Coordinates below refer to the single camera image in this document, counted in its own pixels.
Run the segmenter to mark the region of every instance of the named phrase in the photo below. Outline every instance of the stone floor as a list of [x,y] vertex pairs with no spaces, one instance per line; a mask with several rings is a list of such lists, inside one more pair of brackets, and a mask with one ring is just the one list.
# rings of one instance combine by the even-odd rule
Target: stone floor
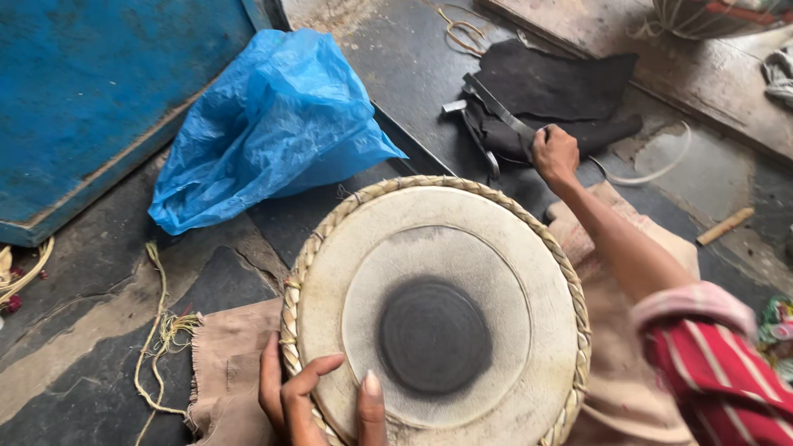
[[[339,7],[303,19],[334,33],[371,98],[419,142],[458,175],[487,182],[472,141],[457,122],[438,118],[440,106],[456,99],[463,74],[476,71],[476,58],[449,44],[445,22],[425,2],[373,0],[356,3],[362,5],[357,9],[351,3],[331,2]],[[456,3],[474,9],[469,1]],[[446,13],[479,25],[489,42],[515,33],[514,25],[483,11],[485,19],[455,8]],[[620,113],[640,113],[645,127],[600,156],[617,175],[654,171],[674,158],[681,148],[681,119],[694,140],[675,171],[653,185],[617,187],[620,194],[686,240],[743,206],[755,206],[746,225],[699,250],[702,276],[755,310],[774,294],[793,295],[793,273],[783,253],[793,223],[791,168],[633,87]],[[158,242],[167,304],[177,314],[273,298],[282,292],[286,265],[345,190],[397,175],[382,163],[343,182],[343,188],[333,184],[265,201],[223,224],[172,237],[146,214],[166,155],[146,162],[56,234],[49,279],[25,288],[21,310],[6,318],[0,330],[0,444],[134,444],[148,411],[132,374],[159,297],[146,241]],[[603,179],[592,162],[582,163],[578,174],[586,184]],[[537,216],[556,200],[532,170],[507,167],[490,184]],[[164,403],[185,407],[189,349],[163,358],[160,369],[167,382]],[[146,371],[144,385],[154,392]],[[158,415],[142,444],[187,444],[191,438],[179,416]]]

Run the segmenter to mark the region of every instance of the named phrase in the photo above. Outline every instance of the wooden board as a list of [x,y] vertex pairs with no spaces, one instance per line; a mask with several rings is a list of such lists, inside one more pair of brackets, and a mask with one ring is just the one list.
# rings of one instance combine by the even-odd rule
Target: wooden board
[[750,147],[793,161],[793,110],[769,100],[761,61],[793,27],[748,37],[685,40],[666,32],[632,38],[656,20],[651,0],[477,0],[580,55],[636,52],[633,82]]

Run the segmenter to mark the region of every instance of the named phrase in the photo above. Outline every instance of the wooden stick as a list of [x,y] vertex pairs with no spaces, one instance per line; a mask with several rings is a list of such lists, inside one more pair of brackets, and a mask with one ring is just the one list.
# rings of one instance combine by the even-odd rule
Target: wooden stick
[[711,241],[718,239],[732,228],[743,223],[744,220],[751,217],[752,215],[754,215],[753,207],[745,207],[742,210],[737,211],[726,220],[722,221],[713,228],[708,229],[701,236],[698,236],[696,238],[697,244],[699,246],[705,246],[706,244],[709,244]]

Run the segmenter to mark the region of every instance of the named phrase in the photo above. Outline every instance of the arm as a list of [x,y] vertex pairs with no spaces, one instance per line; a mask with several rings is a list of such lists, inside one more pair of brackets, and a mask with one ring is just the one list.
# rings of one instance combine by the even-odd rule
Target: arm
[[576,180],[575,138],[555,125],[534,135],[550,189],[595,241],[620,287],[645,357],[664,378],[702,444],[793,444],[793,393],[746,341],[754,314],[722,288],[697,282],[658,243]]
[[652,293],[694,283],[677,260],[589,193],[576,179],[576,139],[556,125],[534,134],[534,163],[548,187],[561,198],[594,240],[619,286],[635,302]]

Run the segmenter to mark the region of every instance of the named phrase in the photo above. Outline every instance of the woven leather braid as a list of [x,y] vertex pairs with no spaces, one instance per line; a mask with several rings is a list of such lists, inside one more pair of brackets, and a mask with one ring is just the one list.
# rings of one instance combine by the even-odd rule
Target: woven leather braid
[[[564,407],[562,407],[554,425],[546,431],[540,438],[540,446],[557,446],[563,443],[573,427],[573,422],[578,416],[578,411],[584,402],[584,395],[589,380],[589,363],[592,357],[592,332],[589,329],[589,317],[587,307],[584,302],[584,293],[581,290],[581,281],[573,270],[573,266],[567,260],[567,256],[559,247],[556,238],[550,233],[548,227],[540,223],[534,216],[528,213],[515,200],[501,193],[499,190],[491,189],[474,181],[447,176],[425,176],[416,175],[395,179],[386,179],[371,186],[364,187],[358,192],[353,193],[333,209],[316,227],[316,230],[303,244],[303,248],[295,259],[292,271],[286,280],[284,309],[281,318],[281,347],[285,357],[285,364],[290,376],[294,376],[303,369],[300,361],[300,352],[297,350],[297,303],[300,301],[301,284],[305,281],[308,269],[314,262],[314,256],[320,250],[323,240],[331,235],[333,229],[350,213],[354,212],[360,205],[374,200],[389,192],[416,186],[446,186],[455,189],[465,190],[472,194],[485,197],[510,210],[515,216],[534,231],[542,239],[545,246],[553,254],[559,263],[562,274],[567,279],[567,286],[573,296],[573,308],[576,313],[576,326],[578,330],[578,355],[576,361],[576,372],[573,376],[572,388],[567,396]],[[343,446],[342,441],[325,423],[322,413],[315,407],[313,410],[314,419],[322,430],[328,435],[328,440],[333,446]]]

